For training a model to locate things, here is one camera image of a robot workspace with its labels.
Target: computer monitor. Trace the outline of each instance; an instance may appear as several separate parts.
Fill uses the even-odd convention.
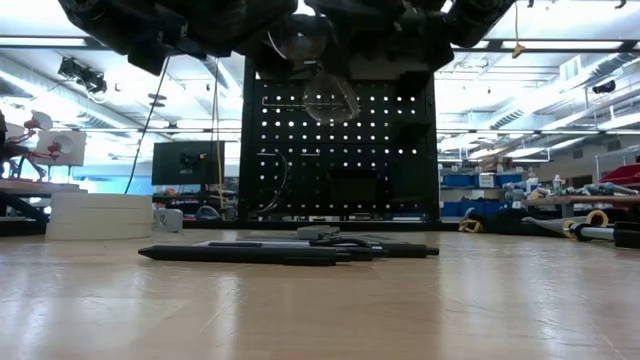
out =
[[[217,151],[220,149],[220,166]],[[217,184],[224,178],[224,142],[184,141],[156,143],[153,148],[152,185]]]

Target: black pegboard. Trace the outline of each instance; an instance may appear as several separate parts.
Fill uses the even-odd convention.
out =
[[[326,124],[304,111],[305,86],[305,81],[245,77],[239,215],[263,209],[280,189],[283,160],[266,155],[280,153],[288,163],[289,181],[273,213],[427,213],[437,219],[432,86],[403,99],[394,95],[394,81],[354,81],[360,115]],[[411,127],[416,124],[424,133],[408,146],[407,130],[420,133]],[[335,177],[345,172],[366,176],[369,180],[357,187],[367,190],[336,187],[344,183]]]

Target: blue bin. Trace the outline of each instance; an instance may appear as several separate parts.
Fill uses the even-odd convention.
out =
[[[485,202],[484,201],[461,201],[460,202],[460,216],[464,216],[464,214],[469,210],[469,208],[476,209],[476,213],[480,215],[485,215]]]
[[[460,217],[460,203],[445,201],[440,209],[440,216],[442,217]]]
[[[521,182],[522,175],[496,175],[496,186],[502,186],[510,182]]]
[[[494,215],[497,214],[505,205],[508,205],[508,202],[503,201],[487,201],[484,204],[484,212],[485,215]]]
[[[469,175],[445,175],[444,185],[446,186],[471,186],[471,176]]]

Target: stacked white disks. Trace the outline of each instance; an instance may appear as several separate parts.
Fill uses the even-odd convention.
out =
[[[59,193],[51,199],[47,240],[123,240],[151,236],[151,198]]]

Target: red object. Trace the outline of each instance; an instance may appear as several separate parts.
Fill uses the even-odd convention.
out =
[[[640,164],[620,166],[600,179],[599,182],[610,182],[616,185],[640,190]]]

